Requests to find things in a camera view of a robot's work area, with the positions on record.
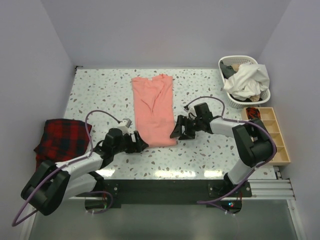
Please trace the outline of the pink t shirt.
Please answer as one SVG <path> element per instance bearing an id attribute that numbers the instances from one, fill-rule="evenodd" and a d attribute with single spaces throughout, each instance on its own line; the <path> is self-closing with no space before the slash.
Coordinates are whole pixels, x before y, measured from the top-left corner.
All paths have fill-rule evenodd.
<path id="1" fill-rule="evenodd" d="M 177 144 L 170 135 L 175 127 L 173 112 L 173 77 L 160 74 L 131 79 L 136 130 L 150 148 Z"/>

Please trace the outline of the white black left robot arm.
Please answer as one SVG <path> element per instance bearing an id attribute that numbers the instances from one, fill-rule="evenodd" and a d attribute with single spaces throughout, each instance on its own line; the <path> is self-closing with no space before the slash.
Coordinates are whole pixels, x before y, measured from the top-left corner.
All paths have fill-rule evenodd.
<path id="1" fill-rule="evenodd" d="M 138 131 L 123 133 L 119 128 L 111 128 L 92 152 L 64 162 L 42 162 L 21 191 L 21 197 L 48 216 L 64 200 L 76 195 L 99 196 L 104 184 L 96 171 L 108 166 L 119 153 L 141 153 L 148 147 Z"/>

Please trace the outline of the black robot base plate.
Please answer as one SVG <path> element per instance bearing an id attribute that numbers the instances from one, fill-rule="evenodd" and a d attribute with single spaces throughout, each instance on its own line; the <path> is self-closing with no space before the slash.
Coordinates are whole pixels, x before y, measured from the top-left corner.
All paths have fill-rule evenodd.
<path id="1" fill-rule="evenodd" d="M 95 191 L 109 192 L 113 208 L 122 205 L 195 205 L 211 201 L 229 191 L 222 179 L 105 179 Z"/>

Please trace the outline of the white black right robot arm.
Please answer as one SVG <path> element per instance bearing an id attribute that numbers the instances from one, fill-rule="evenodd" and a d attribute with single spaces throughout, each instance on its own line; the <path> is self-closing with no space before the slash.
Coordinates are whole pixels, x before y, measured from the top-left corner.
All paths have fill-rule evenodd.
<path id="1" fill-rule="evenodd" d="M 223 135 L 233 138 L 238 151 L 239 160 L 224 175 L 223 192 L 230 197 L 235 196 L 254 170 L 265 165 L 277 153 L 277 147 L 263 122 L 251 120 L 234 120 L 220 115 L 214 116 L 207 103 L 194 106 L 188 115 L 179 115 L 170 138 L 193 140 L 196 132 L 211 135 Z"/>

